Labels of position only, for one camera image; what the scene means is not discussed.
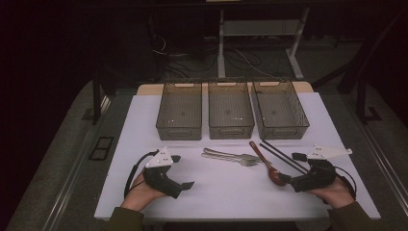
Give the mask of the silver metal fork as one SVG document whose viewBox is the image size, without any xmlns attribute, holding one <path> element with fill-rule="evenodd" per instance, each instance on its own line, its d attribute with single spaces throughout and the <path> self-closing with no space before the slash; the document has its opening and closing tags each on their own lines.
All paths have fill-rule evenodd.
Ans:
<svg viewBox="0 0 408 231">
<path fill-rule="evenodd" d="M 207 154 L 207 153 L 202 153 L 201 156 L 204 157 L 204 158 L 210 158 L 210 159 L 216 159 L 216 160 L 222 160 L 222 161 L 238 163 L 243 167 L 252 167 L 252 166 L 258 165 L 257 162 L 251 161 L 251 160 L 223 157 L 223 156 L 217 156 L 217 155 L 212 155 L 212 154 Z"/>
<path fill-rule="evenodd" d="M 249 154 L 232 154 L 232 153 L 226 153 L 226 152 L 221 152 L 221 151 L 216 151 L 210 148 L 203 148 L 203 152 L 204 153 L 208 153 L 208 154 L 214 154 L 214 155 L 221 155 L 221 156 L 227 156 L 227 157 L 233 157 L 233 158 L 240 158 L 240 159 L 246 159 L 246 160 L 251 160 L 251 161 L 261 161 L 261 159 L 259 157 L 256 156 L 252 156 Z"/>
</svg>

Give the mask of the black metal stand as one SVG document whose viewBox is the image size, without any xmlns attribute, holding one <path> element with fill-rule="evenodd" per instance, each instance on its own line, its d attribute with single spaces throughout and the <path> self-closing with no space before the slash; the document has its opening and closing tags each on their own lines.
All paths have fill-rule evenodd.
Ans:
<svg viewBox="0 0 408 231">
<path fill-rule="evenodd" d="M 360 79 L 357 83 L 357 106 L 356 113 L 360 120 L 367 124 L 369 121 L 379 121 L 379 113 L 373 108 L 366 105 L 367 99 L 367 82 Z"/>
</svg>

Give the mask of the person's left hand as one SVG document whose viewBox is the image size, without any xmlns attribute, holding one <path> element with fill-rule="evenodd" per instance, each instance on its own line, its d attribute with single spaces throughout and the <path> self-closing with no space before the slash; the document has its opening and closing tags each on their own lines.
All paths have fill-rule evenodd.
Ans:
<svg viewBox="0 0 408 231">
<path fill-rule="evenodd" d="M 120 207 L 140 212 L 152 201 L 165 196 L 164 193 L 148 186 L 140 173 L 134 180 L 132 189 L 127 193 Z"/>
</svg>

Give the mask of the brown wooden spoon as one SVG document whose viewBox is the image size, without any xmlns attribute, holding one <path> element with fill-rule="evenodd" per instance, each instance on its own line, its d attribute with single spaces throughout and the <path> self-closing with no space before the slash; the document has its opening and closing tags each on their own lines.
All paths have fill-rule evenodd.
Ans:
<svg viewBox="0 0 408 231">
<path fill-rule="evenodd" d="M 279 171 L 272 166 L 272 164 L 265 158 L 265 156 L 262 154 L 262 152 L 259 150 L 258 146 L 254 141 L 251 141 L 249 143 L 250 147 L 253 149 L 253 151 L 257 154 L 257 156 L 262 160 L 262 162 L 266 165 L 268 169 L 268 177 L 269 179 L 277 186 L 285 186 L 286 183 L 283 182 L 279 178 Z"/>
</svg>

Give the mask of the person's right hand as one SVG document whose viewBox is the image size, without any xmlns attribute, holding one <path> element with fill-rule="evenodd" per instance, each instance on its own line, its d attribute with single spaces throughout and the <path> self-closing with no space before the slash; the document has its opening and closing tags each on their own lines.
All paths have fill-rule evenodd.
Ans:
<svg viewBox="0 0 408 231">
<path fill-rule="evenodd" d="M 330 186 L 310 190 L 309 193 L 326 201 L 334 209 L 343 208 L 355 201 L 346 184 L 339 178 L 336 178 Z"/>
</svg>

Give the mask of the white metal desk frame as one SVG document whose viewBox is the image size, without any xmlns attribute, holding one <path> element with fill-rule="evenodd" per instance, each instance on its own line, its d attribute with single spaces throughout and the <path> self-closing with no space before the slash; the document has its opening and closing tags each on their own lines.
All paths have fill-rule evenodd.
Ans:
<svg viewBox="0 0 408 231">
<path fill-rule="evenodd" d="M 244 36 L 293 36 L 293 43 L 286 50 L 286 55 L 297 80 L 304 76 L 296 59 L 296 51 L 300 43 L 310 9 L 304 8 L 299 19 L 272 20 L 226 20 L 224 10 L 219 11 L 217 76 L 225 78 L 224 38 Z"/>
</svg>

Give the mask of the white table mat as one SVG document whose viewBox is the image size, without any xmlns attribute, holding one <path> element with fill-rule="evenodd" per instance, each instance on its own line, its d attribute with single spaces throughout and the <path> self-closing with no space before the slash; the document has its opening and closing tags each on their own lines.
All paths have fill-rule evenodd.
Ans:
<svg viewBox="0 0 408 231">
<path fill-rule="evenodd" d="M 110 218 L 123 200 L 123 191 L 134 164 L 143 165 L 142 155 L 165 147 L 180 161 L 168 171 L 170 179 L 190 182 L 191 189 L 178 198 L 165 197 L 144 211 L 148 220 L 306 220 L 324 218 L 326 205 L 306 192 L 278 187 L 268 178 L 265 165 L 243 167 L 238 163 L 202 157 L 204 148 L 243 154 L 252 153 L 248 140 L 163 141 L 156 129 L 161 103 L 158 95 L 133 97 L 115 154 L 95 210 L 95 217 Z"/>
</svg>

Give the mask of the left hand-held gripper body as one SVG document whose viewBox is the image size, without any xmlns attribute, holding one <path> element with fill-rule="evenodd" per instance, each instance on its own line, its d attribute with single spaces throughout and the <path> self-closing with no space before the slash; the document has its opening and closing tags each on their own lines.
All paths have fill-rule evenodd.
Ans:
<svg viewBox="0 0 408 231">
<path fill-rule="evenodd" d="M 170 170 L 173 163 L 169 150 L 164 147 L 145 164 L 143 177 L 145 183 L 151 188 L 177 198 L 181 193 L 182 185 L 171 180 L 166 173 Z"/>
</svg>

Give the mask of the smoked plastic bin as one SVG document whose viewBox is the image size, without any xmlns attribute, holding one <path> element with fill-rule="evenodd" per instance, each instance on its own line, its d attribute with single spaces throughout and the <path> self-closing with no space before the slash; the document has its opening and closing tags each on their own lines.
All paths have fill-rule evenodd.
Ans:
<svg viewBox="0 0 408 231">
<path fill-rule="evenodd" d="M 255 121 L 244 78 L 211 79 L 208 84 L 212 140 L 250 139 Z"/>
<path fill-rule="evenodd" d="M 202 84 L 171 81 L 164 84 L 156 128 L 162 141 L 200 141 Z"/>
<path fill-rule="evenodd" d="M 254 80 L 251 99 L 262 140 L 300 140 L 310 126 L 292 82 Z"/>
</svg>

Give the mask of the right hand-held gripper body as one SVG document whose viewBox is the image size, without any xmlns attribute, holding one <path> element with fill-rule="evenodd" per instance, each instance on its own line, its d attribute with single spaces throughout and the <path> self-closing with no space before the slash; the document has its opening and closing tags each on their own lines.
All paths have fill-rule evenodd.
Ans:
<svg viewBox="0 0 408 231">
<path fill-rule="evenodd" d="M 341 178 L 345 183 L 349 183 L 346 178 L 336 172 L 336 168 L 329 162 L 329 159 L 350 155 L 351 153 L 350 148 L 335 148 L 315 144 L 306 153 L 307 161 L 296 161 L 297 163 L 305 162 L 310 168 L 306 174 L 293 177 L 290 183 L 291 186 L 298 193 L 330 186 L 337 177 Z"/>
</svg>

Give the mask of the metal floor rail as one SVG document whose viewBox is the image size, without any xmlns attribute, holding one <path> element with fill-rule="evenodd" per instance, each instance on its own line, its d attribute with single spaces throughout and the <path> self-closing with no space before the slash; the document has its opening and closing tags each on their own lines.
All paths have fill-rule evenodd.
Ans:
<svg viewBox="0 0 408 231">
<path fill-rule="evenodd" d="M 75 162 L 65 179 L 63 186 L 60 192 L 57 195 L 55 203 L 52 207 L 50 214 L 47 217 L 46 222 L 44 223 L 41 231 L 56 231 L 60 221 L 64 216 L 64 211 L 66 206 L 69 203 L 70 197 L 72 196 L 75 187 L 79 181 L 82 168 L 85 164 L 86 159 L 89 156 L 91 151 L 91 147 L 93 146 L 94 142 L 96 141 L 97 134 L 99 133 L 102 120 L 105 117 L 105 113 L 109 109 L 111 105 L 111 99 L 108 96 L 104 96 L 100 103 L 97 103 L 95 107 L 99 108 L 101 115 L 99 118 L 94 121 L 90 128 L 88 129 L 83 142 L 80 146 L 79 153 L 75 159 Z"/>
<path fill-rule="evenodd" d="M 389 121 L 379 115 L 374 107 L 368 107 L 369 115 L 357 115 L 353 101 L 348 96 L 343 101 L 363 134 L 370 155 L 408 216 L 408 130 L 397 118 Z"/>
</svg>

